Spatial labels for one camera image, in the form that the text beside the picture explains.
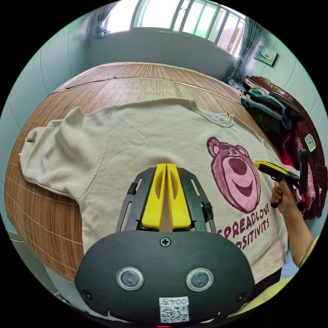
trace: white wall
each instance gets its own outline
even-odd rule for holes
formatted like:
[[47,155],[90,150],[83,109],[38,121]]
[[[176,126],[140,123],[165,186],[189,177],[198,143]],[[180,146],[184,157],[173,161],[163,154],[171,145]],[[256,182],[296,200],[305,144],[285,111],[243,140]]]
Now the white wall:
[[[263,76],[271,80],[289,92],[309,113],[317,131],[323,147],[326,165],[328,163],[328,117],[321,100],[310,76],[298,61],[296,56],[283,44],[276,36],[263,28],[259,44],[275,50],[278,57],[273,67],[254,59],[251,56],[246,61],[243,75]],[[325,208],[321,218],[308,221],[307,225],[311,232],[317,236],[325,223],[328,214],[328,195],[325,201]]]
[[26,121],[57,87],[91,68],[91,14],[55,34],[31,58],[17,78],[0,117],[0,213],[12,238],[19,238],[4,207],[4,181],[9,157]]
[[235,58],[202,39],[152,29],[90,38],[91,63],[149,62],[184,67],[224,81]]

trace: curtain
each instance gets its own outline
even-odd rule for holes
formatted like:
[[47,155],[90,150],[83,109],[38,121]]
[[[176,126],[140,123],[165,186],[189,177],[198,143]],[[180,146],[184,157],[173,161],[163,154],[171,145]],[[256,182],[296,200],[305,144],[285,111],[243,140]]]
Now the curtain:
[[236,63],[234,65],[232,73],[228,77],[228,82],[230,80],[233,80],[237,83],[241,83],[242,77],[241,77],[241,71],[244,64],[244,60],[246,56],[248,55],[250,49],[254,45],[254,42],[256,42],[258,36],[260,33],[260,25],[256,23],[254,20],[246,16],[245,19],[245,33],[243,36],[243,43],[241,46],[240,54],[238,56],[238,59],[236,60]]
[[99,13],[97,16],[94,39],[101,39],[110,33],[110,31],[103,26],[103,22],[109,16],[110,11],[116,6],[116,4],[117,2],[114,2],[98,9]]

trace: sleeve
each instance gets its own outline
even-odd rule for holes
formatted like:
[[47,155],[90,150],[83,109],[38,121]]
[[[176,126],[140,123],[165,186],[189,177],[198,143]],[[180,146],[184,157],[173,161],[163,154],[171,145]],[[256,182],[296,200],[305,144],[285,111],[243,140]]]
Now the sleeve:
[[31,130],[19,154],[25,180],[76,200],[96,172],[110,116],[109,108],[85,115],[77,107],[64,119]]

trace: window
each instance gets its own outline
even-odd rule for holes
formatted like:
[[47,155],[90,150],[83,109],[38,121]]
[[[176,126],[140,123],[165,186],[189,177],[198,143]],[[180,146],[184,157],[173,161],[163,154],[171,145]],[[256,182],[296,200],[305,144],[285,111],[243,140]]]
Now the window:
[[208,0],[121,0],[107,18],[107,29],[127,31],[132,25],[190,34],[237,57],[245,19],[236,10]]
[[170,28],[180,0],[144,0],[138,10],[135,27]]
[[128,31],[137,4],[138,0],[118,1],[104,23],[104,26],[107,26],[107,30],[110,33]]

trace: bear face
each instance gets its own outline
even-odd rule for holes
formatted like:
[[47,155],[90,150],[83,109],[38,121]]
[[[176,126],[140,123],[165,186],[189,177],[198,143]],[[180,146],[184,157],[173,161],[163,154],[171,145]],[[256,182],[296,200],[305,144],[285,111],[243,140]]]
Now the bear face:
[[260,200],[261,185],[246,149],[211,137],[207,150],[213,157],[212,174],[222,196],[237,210],[252,212]]

